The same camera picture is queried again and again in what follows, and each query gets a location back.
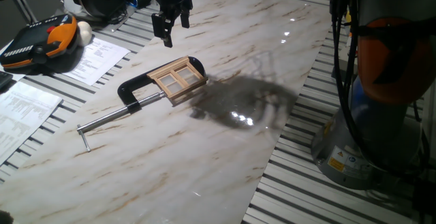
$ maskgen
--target paper document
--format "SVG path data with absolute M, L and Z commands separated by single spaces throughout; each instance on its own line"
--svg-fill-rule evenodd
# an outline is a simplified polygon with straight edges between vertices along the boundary
M 126 48 L 94 37 L 93 41 L 84 48 L 77 67 L 65 75 L 93 85 L 129 52 Z
M 3 47 L 0 50 L 0 56 L 3 54 L 3 52 L 5 52 L 6 48 L 9 47 L 9 45 L 12 43 L 12 41 L 10 41 L 8 44 L 6 44 L 5 47 Z M 0 71 L 5 71 L 4 68 L 0 65 Z M 19 81 L 20 79 L 22 79 L 24 76 L 26 76 L 26 74 L 12 74 L 13 77 L 12 79 L 15 81 Z
M 0 165 L 52 114 L 62 99 L 17 82 L 0 95 Z

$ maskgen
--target wooden frame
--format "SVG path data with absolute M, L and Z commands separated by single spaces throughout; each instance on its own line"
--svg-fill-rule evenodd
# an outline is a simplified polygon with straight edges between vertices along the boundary
M 186 69 L 191 75 L 188 74 L 188 77 L 182 77 L 179 73 Z M 168 65 L 165 65 L 151 73 L 147 74 L 147 76 L 153 79 L 157 85 L 166 93 L 168 99 L 174 101 L 182 95 L 187 94 L 188 92 L 206 84 L 208 80 L 207 77 L 203 77 L 197 69 L 189 62 L 189 57 L 182 57 L 176 61 L 171 62 Z M 178 91 L 173 92 L 170 86 L 174 84 L 178 84 Z

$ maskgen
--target wooden window frame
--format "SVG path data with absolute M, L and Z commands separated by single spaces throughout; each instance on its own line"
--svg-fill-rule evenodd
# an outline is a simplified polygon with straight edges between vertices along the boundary
M 185 68 L 187 68 L 195 77 L 197 77 L 198 81 L 194 82 L 193 84 L 188 84 L 188 82 L 178 74 L 178 71 L 181 71 Z M 176 61 L 171 62 L 168 65 L 152 71 L 151 73 L 147 74 L 147 76 L 153 79 L 156 84 L 166 93 L 167 98 L 171 100 L 175 100 L 180 96 L 206 84 L 206 81 L 208 80 L 207 77 L 203 77 L 203 75 L 201 75 L 197 71 L 197 69 L 189 62 L 188 56 L 182 57 Z M 164 85 L 161 79 L 166 76 L 171 76 L 174 79 L 174 82 Z M 177 82 L 182 87 L 182 89 L 173 93 L 170 91 L 168 86 L 174 84 L 175 82 Z

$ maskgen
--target white ball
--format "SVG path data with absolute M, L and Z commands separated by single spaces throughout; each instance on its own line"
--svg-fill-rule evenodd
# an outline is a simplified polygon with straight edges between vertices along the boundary
M 77 24 L 77 27 L 79 28 L 79 31 L 80 31 L 78 45 L 85 47 L 91 41 L 91 38 L 93 36 L 93 34 L 92 34 L 93 30 L 87 22 L 83 22 L 83 21 L 79 22 Z

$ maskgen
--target white marble slab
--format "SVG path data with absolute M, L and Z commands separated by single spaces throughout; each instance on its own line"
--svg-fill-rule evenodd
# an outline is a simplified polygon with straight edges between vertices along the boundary
M 0 187 L 1 210 L 22 224 L 241 222 L 330 16 L 290 0 L 193 4 L 173 48 L 153 39 Z M 90 131 L 86 153 L 78 123 L 121 108 L 122 82 L 185 55 L 204 64 L 202 95 Z

